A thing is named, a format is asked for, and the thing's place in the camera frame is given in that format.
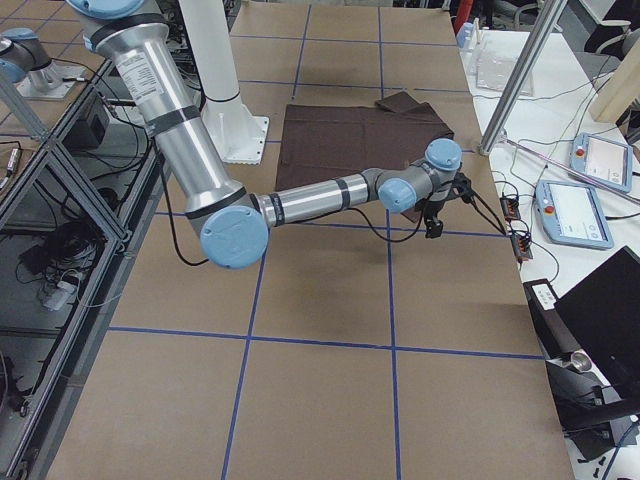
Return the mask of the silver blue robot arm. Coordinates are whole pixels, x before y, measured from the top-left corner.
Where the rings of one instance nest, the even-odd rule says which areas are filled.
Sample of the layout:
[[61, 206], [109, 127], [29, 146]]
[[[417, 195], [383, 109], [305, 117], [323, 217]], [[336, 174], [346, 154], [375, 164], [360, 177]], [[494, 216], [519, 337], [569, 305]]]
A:
[[216, 265], [245, 268], [261, 259], [273, 227], [378, 200], [391, 213], [442, 200], [462, 150], [437, 139], [403, 170], [361, 173], [269, 195], [254, 195], [226, 171], [200, 111], [166, 46], [168, 27], [153, 1], [73, 1], [91, 51], [111, 60], [187, 200], [186, 216]]

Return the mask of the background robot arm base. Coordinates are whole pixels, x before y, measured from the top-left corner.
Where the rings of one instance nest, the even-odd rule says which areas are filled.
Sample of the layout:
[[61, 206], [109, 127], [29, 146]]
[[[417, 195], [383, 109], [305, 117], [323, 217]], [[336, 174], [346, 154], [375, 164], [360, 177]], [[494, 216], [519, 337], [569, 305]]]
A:
[[84, 77], [85, 68], [60, 65], [33, 30], [12, 28], [1, 33], [1, 72], [24, 98], [61, 100]]

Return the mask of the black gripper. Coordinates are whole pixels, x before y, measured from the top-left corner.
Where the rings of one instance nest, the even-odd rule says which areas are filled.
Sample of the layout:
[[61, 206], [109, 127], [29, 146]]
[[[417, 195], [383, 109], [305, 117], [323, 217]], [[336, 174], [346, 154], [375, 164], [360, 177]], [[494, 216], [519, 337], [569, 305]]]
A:
[[443, 209], [445, 200], [427, 200], [423, 199], [418, 203], [418, 211], [421, 213], [425, 225], [426, 235], [441, 235], [443, 231], [443, 222], [438, 215]]

